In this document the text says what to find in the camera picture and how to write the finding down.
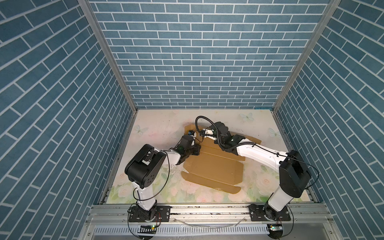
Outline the brown cardboard box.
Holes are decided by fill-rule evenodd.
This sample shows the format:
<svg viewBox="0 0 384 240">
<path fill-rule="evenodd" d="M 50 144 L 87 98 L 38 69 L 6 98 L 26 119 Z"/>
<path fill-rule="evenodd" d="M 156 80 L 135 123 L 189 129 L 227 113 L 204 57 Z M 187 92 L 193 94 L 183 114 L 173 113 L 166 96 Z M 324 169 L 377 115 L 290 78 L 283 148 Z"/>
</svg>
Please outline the brown cardboard box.
<svg viewBox="0 0 384 240">
<path fill-rule="evenodd" d="M 222 151 L 214 140 L 200 136 L 193 124 L 185 126 L 185 133 L 189 131 L 195 132 L 201 149 L 199 155 L 191 155 L 183 163 L 182 178 L 229 194 L 239 193 L 246 158 Z"/>
</svg>

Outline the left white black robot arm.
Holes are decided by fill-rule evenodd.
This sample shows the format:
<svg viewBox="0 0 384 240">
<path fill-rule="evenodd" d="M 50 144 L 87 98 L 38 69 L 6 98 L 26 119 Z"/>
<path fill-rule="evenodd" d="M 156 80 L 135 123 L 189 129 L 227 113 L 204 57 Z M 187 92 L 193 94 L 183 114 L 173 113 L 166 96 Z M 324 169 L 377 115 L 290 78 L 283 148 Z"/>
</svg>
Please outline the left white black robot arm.
<svg viewBox="0 0 384 240">
<path fill-rule="evenodd" d="M 131 159 L 125 168 L 125 174 L 134 184 L 137 195 L 134 196 L 139 209 L 149 212 L 156 205 L 156 195 L 153 194 L 152 183 L 155 181 L 164 162 L 171 166 L 178 166 L 189 156 L 200 154 L 201 146 L 196 143 L 197 136 L 184 135 L 174 148 L 157 150 L 145 144 Z"/>
</svg>

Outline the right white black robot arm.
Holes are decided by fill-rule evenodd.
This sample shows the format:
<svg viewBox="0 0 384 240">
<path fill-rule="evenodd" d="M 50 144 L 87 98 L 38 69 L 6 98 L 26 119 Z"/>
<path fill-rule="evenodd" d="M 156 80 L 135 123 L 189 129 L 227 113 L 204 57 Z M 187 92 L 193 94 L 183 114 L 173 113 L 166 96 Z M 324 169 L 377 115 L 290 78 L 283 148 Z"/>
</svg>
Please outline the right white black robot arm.
<svg viewBox="0 0 384 240">
<path fill-rule="evenodd" d="M 222 122 L 216 122 L 202 130 L 201 136 L 214 140 L 214 143 L 227 153 L 257 161 L 279 174 L 279 186 L 263 207 L 267 219 L 277 220 L 287 204 L 295 198 L 300 198 L 306 191 L 311 173 L 298 152 L 272 150 L 244 136 L 232 135 Z"/>
</svg>

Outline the floral table mat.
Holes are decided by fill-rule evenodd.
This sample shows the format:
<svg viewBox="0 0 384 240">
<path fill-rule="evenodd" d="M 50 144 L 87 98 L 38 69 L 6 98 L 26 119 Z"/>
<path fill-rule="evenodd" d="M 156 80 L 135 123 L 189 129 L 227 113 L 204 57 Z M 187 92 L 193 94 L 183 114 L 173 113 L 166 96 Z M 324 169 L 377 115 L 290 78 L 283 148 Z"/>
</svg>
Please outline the floral table mat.
<svg viewBox="0 0 384 240">
<path fill-rule="evenodd" d="M 269 110 L 140 110 L 107 203 L 133 203 L 134 187 L 124 172 L 126 165 L 145 144 L 150 144 L 158 150 L 174 147 L 184 135 L 185 127 L 193 125 L 198 116 L 224 123 L 232 134 L 260 140 L 265 148 L 287 150 Z M 163 164 L 157 175 L 153 191 L 157 201 L 163 204 L 265 202 L 279 186 L 278 173 L 248 158 L 244 159 L 243 164 L 243 181 L 239 184 L 240 191 L 237 194 L 228 194 L 188 182 L 182 178 L 183 166 L 169 167 L 167 163 Z"/>
</svg>

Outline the left green circuit board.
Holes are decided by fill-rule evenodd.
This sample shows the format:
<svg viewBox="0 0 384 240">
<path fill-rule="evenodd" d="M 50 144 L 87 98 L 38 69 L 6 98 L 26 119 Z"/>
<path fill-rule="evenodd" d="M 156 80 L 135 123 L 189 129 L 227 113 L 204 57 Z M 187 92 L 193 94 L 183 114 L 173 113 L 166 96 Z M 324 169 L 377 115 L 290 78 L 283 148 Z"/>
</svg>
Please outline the left green circuit board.
<svg viewBox="0 0 384 240">
<path fill-rule="evenodd" d="M 145 234 L 154 235 L 157 232 L 157 228 L 158 227 L 156 227 L 156 226 L 140 226 L 138 228 L 138 234 L 139 235 L 145 235 Z"/>
</svg>

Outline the green circuit board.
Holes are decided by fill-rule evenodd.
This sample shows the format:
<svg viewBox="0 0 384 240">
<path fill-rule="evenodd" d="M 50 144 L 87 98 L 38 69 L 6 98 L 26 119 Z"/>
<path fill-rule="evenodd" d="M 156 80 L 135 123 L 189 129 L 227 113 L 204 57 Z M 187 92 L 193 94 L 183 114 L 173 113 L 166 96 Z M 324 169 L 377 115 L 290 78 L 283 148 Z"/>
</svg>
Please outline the green circuit board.
<svg viewBox="0 0 384 240">
<path fill-rule="evenodd" d="M 283 232 L 284 231 L 283 226 L 278 225 L 278 224 L 270 224 L 270 225 L 268 225 L 268 228 L 269 228 L 270 232 Z"/>
<path fill-rule="evenodd" d="M 157 232 L 157 228 L 158 227 L 156 227 L 156 226 L 140 226 L 138 228 L 138 234 L 139 235 L 145 235 L 145 234 L 154 235 Z"/>
</svg>

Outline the right green circuit board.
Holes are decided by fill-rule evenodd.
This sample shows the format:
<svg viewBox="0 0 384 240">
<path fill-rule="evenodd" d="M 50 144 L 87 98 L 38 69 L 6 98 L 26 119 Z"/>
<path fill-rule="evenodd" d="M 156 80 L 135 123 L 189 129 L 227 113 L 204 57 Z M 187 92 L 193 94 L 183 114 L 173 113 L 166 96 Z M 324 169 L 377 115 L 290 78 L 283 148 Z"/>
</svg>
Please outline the right green circuit board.
<svg viewBox="0 0 384 240">
<path fill-rule="evenodd" d="M 278 225 L 278 224 L 270 224 L 270 225 L 268 225 L 268 228 L 269 228 L 270 232 L 283 232 L 284 231 L 283 226 Z"/>
</svg>

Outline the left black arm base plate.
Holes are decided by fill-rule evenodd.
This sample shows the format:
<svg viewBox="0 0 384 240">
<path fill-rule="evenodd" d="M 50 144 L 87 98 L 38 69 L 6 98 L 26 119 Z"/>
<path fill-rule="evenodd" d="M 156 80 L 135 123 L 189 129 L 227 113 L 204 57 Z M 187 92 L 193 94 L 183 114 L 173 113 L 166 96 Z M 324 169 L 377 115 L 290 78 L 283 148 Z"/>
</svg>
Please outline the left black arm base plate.
<svg viewBox="0 0 384 240">
<path fill-rule="evenodd" d="M 129 222 L 169 222 L 171 215 L 170 206 L 154 205 L 150 210 L 144 210 L 140 206 L 132 206 L 129 213 Z"/>
</svg>

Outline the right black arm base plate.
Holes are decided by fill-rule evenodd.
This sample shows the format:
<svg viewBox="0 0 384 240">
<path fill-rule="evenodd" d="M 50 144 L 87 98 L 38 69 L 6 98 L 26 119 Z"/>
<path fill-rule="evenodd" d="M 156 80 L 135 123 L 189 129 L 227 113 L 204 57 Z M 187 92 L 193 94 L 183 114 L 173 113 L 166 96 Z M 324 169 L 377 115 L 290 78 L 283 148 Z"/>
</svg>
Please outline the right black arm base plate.
<svg viewBox="0 0 384 240">
<path fill-rule="evenodd" d="M 252 222 L 283 222 L 291 220 L 291 215 L 287 206 L 284 206 L 284 208 L 280 212 L 274 210 L 268 204 L 250 204 L 248 208 Z"/>
</svg>

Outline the aluminium mounting rail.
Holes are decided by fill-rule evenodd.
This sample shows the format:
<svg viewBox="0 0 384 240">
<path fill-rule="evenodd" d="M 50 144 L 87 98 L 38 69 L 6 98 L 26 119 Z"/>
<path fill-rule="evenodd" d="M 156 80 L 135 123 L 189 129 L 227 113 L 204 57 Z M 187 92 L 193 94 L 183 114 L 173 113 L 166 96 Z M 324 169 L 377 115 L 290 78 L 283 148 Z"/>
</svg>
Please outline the aluminium mounting rail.
<svg viewBox="0 0 384 240">
<path fill-rule="evenodd" d="M 94 205 L 87 225 L 122 225 L 128 219 L 130 205 Z M 261 203 L 237 204 L 158 204 L 162 223 L 234 224 L 268 223 Z M 283 209 L 278 222 L 315 224 L 329 223 L 332 216 L 325 204 L 293 203 Z"/>
</svg>

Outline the left aluminium corner post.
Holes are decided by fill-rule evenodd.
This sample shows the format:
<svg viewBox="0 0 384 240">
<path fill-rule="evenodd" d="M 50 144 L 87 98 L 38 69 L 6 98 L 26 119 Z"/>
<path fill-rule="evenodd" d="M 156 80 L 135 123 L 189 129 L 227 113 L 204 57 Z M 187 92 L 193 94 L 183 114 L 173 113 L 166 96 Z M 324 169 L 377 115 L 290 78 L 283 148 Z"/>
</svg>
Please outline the left aluminium corner post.
<svg viewBox="0 0 384 240">
<path fill-rule="evenodd" d="M 116 77 L 117 79 L 117 82 L 119 84 L 119 86 L 121 87 L 123 93 L 124 93 L 124 96 L 126 98 L 126 100 L 128 101 L 128 104 L 129 106 L 131 107 L 132 111 L 134 114 L 137 113 L 138 109 L 134 103 L 134 100 L 127 88 L 127 85 L 124 81 L 124 78 L 121 74 L 121 71 L 116 63 L 116 60 L 111 52 L 111 49 L 108 45 L 108 42 L 103 34 L 103 31 L 100 27 L 100 24 L 98 23 L 97 21 L 97 18 L 96 18 L 96 15 L 91 7 L 91 4 L 89 1 L 86 1 L 86 0 L 78 0 L 78 3 L 107 59 L 107 62 L 108 64 L 110 65 L 111 67 L 111 70 L 113 71 L 114 73 L 114 76 Z"/>
</svg>

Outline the aluminium corner post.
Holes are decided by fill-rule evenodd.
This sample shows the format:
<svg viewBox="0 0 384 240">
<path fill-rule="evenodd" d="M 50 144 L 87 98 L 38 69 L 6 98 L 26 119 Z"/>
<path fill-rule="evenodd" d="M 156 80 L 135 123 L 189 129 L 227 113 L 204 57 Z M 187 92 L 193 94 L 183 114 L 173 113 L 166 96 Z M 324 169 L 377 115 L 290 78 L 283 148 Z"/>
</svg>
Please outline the aluminium corner post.
<svg viewBox="0 0 384 240">
<path fill-rule="evenodd" d="M 91 7 L 91 4 L 89 1 L 86 1 L 86 0 L 78 0 L 78 3 L 107 59 L 107 62 L 108 64 L 110 65 L 111 67 L 111 70 L 113 71 L 114 73 L 114 76 L 116 77 L 117 79 L 117 82 L 119 84 L 119 86 L 121 87 L 123 93 L 124 93 L 124 96 L 126 98 L 126 100 L 128 101 L 128 104 L 129 106 L 131 107 L 132 111 L 134 114 L 137 113 L 138 109 L 134 103 L 134 100 L 127 88 L 127 85 L 124 81 L 124 78 L 121 74 L 121 71 L 116 63 L 116 60 L 111 52 L 111 49 L 108 45 L 108 42 L 103 34 L 103 31 L 100 27 L 100 24 L 98 23 L 97 21 L 97 18 L 96 18 L 96 15 Z"/>
<path fill-rule="evenodd" d="M 279 108 L 281 107 L 285 97 L 287 96 L 289 90 L 291 89 L 291 87 L 295 83 L 296 78 L 298 77 L 304 64 L 306 63 L 307 59 L 309 58 L 310 54 L 312 53 L 316 43 L 320 39 L 323 31 L 325 30 L 328 22 L 330 21 L 331 17 L 335 13 L 340 2 L 341 2 L 341 0 L 331 0 L 331 1 L 329 1 L 328 5 L 326 6 L 324 13 L 322 14 L 322 17 L 320 18 L 319 22 L 317 23 L 316 27 L 314 28 L 314 31 L 313 31 L 310 39 L 308 40 L 306 46 L 304 47 L 304 50 L 303 50 L 302 54 L 300 55 L 297 64 L 293 67 L 291 75 L 288 77 L 287 82 L 285 83 L 284 87 L 282 88 L 280 95 L 278 96 L 276 102 L 274 103 L 274 106 L 272 108 L 272 113 L 274 115 L 277 114 L 277 112 L 278 112 Z"/>
</svg>

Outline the right aluminium corner post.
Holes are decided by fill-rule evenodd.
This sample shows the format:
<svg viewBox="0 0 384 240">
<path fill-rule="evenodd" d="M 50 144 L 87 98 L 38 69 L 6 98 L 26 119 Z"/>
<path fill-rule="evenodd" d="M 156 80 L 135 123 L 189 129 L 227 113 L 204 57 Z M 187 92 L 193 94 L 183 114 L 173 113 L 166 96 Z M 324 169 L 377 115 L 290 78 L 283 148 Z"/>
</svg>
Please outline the right aluminium corner post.
<svg viewBox="0 0 384 240">
<path fill-rule="evenodd" d="M 280 95 L 278 96 L 276 102 L 274 103 L 274 106 L 272 108 L 272 113 L 274 115 L 277 114 L 277 112 L 278 112 L 279 108 L 281 107 L 285 97 L 287 96 L 289 90 L 291 89 L 291 87 L 295 83 L 296 78 L 298 77 L 304 64 L 306 63 L 307 59 L 309 58 L 310 54 L 312 53 L 316 43 L 320 39 L 323 31 L 325 30 L 328 22 L 330 21 L 331 17 L 335 13 L 340 2 L 341 2 L 341 0 L 331 0 L 331 1 L 329 1 L 328 5 L 326 6 L 324 13 L 322 14 L 322 17 L 320 18 L 319 22 L 317 23 L 316 27 L 314 28 L 314 31 L 313 31 L 310 39 L 308 40 L 306 46 L 304 47 L 304 50 L 303 50 L 302 54 L 300 55 L 297 64 L 293 67 L 291 75 L 288 77 L 287 82 L 285 83 L 284 87 L 282 88 Z"/>
</svg>

